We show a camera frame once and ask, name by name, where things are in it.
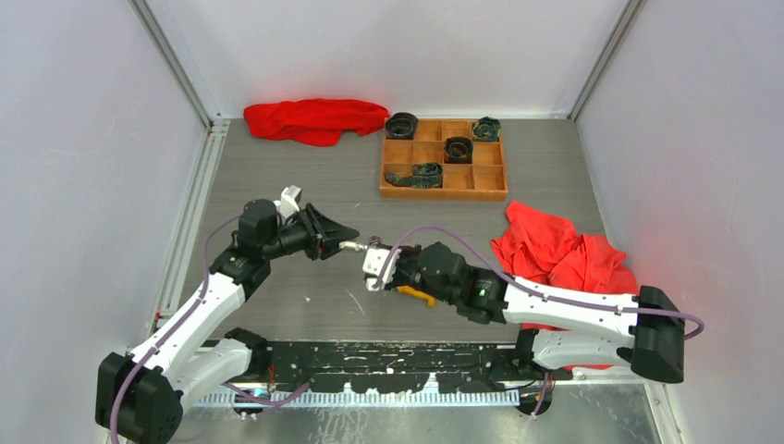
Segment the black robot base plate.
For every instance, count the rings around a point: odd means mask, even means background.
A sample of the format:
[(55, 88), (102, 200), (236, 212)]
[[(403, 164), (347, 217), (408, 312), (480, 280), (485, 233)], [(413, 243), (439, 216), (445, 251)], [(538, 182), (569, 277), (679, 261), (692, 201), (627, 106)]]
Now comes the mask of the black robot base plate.
[(272, 341), (259, 364), (231, 382), (316, 393), (416, 393), (433, 379), (440, 394), (500, 392), (529, 387), (545, 369), (514, 343)]

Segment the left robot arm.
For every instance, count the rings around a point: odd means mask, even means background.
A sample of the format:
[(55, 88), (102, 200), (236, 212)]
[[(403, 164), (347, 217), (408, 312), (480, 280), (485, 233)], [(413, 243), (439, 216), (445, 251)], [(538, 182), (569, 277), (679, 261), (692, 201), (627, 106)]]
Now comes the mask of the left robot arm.
[(267, 341), (248, 330), (236, 328), (207, 353), (197, 351), (270, 276), (273, 260), (295, 253), (326, 260), (360, 235), (297, 201), (253, 200), (227, 222), (237, 226), (232, 241), (203, 262), (202, 284), (193, 295), (142, 344), (102, 360), (95, 421), (112, 442), (167, 443), (184, 414), (217, 387), (236, 376), (264, 378)]

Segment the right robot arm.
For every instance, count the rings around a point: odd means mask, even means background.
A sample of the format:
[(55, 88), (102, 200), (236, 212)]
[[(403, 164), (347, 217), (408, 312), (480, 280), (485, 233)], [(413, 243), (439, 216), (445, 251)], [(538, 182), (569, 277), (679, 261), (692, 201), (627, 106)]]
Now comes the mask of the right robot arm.
[(526, 346), (512, 357), (524, 379), (545, 371), (612, 366), (627, 366), (660, 383), (684, 379), (684, 315), (657, 287), (621, 294), (550, 287), (469, 265), (441, 242), (398, 250), (391, 282), (452, 305), (474, 323), (528, 329)]

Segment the chrome metal faucet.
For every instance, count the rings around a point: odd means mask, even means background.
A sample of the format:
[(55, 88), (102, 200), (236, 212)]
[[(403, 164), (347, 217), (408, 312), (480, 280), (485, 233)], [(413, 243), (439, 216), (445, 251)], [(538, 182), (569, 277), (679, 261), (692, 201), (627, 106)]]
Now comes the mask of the chrome metal faucet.
[(379, 236), (371, 236), (366, 241), (344, 240), (339, 243), (341, 251), (352, 251), (356, 253), (366, 252), (370, 248), (378, 247), (382, 243)]

